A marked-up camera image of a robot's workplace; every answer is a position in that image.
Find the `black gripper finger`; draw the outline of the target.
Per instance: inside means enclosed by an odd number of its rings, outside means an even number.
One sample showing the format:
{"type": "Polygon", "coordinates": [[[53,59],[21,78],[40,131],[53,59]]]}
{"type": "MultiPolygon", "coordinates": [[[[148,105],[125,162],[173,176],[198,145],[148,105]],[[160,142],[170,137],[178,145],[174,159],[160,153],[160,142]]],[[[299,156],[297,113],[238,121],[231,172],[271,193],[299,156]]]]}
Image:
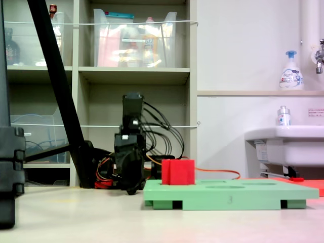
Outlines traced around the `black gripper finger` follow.
{"type": "Polygon", "coordinates": [[[141,161],[125,161],[121,166],[121,190],[134,195],[145,186],[144,168],[141,161]]]}

